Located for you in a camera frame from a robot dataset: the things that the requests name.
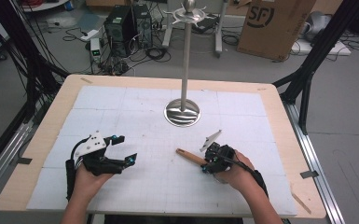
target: wooden handle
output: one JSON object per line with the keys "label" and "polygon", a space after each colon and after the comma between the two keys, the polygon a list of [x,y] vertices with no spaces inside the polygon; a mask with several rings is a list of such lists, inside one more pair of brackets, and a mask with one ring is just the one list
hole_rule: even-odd
{"label": "wooden handle", "polygon": [[181,148],[176,149],[176,153],[185,157],[186,159],[193,161],[195,163],[197,163],[198,165],[205,165],[207,163],[207,161],[205,161],[203,158],[200,158],[186,150],[183,150]]}

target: floor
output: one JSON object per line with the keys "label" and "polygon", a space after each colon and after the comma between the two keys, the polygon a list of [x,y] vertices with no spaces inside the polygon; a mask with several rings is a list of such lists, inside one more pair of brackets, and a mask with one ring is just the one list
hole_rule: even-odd
{"label": "floor", "polygon": [[[85,14],[93,13],[84,8],[71,12],[77,19]],[[98,28],[103,21],[104,16],[93,25]],[[241,27],[242,24],[243,18],[228,17],[224,26]],[[63,41],[66,35],[65,30],[57,29],[51,34],[44,33],[50,51],[67,70],[73,73],[85,71],[90,66],[90,56],[84,43]],[[141,63],[123,76],[180,78],[183,43],[183,31],[174,30],[168,48],[171,54],[168,62]],[[292,55],[287,61],[276,63],[239,53],[228,44],[223,45],[223,53],[217,58],[213,48],[213,36],[191,36],[191,79],[272,83],[296,71],[305,59],[305,56]],[[128,61],[128,64],[133,66],[136,63]],[[24,102],[25,92],[13,63],[10,59],[0,61],[0,135]],[[308,132],[345,222],[359,223],[359,50],[352,50],[350,56],[340,56],[334,62],[325,60],[317,70],[311,88]],[[13,168],[9,166],[0,179],[0,191]],[[0,223],[58,223],[61,215],[0,212]],[[292,219],[291,222],[329,223],[327,218]]]}

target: cardboard box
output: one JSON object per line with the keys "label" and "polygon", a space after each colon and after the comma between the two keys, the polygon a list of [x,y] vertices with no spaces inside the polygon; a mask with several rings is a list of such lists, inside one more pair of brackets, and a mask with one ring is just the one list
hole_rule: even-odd
{"label": "cardboard box", "polygon": [[88,7],[113,7],[115,5],[130,6],[131,0],[86,0]]}
{"label": "cardboard box", "polygon": [[283,61],[316,0],[253,0],[237,51]]}

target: metal pole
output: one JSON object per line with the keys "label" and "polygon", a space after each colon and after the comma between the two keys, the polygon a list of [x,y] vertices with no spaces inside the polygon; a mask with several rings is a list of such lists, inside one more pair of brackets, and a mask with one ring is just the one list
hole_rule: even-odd
{"label": "metal pole", "polygon": [[180,110],[186,110],[186,93],[187,93],[187,78],[188,78],[188,62],[190,54],[190,36],[191,36],[191,23],[185,25],[185,47],[183,49],[183,76],[182,76],[182,98]]}

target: power strip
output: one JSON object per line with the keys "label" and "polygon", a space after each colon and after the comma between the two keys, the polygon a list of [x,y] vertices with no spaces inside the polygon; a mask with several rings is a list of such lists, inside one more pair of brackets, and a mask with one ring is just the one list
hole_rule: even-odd
{"label": "power strip", "polygon": [[98,34],[97,30],[91,30],[90,32],[87,33],[87,35],[83,35],[82,37],[80,37],[80,39],[87,41],[93,38],[97,34]]}

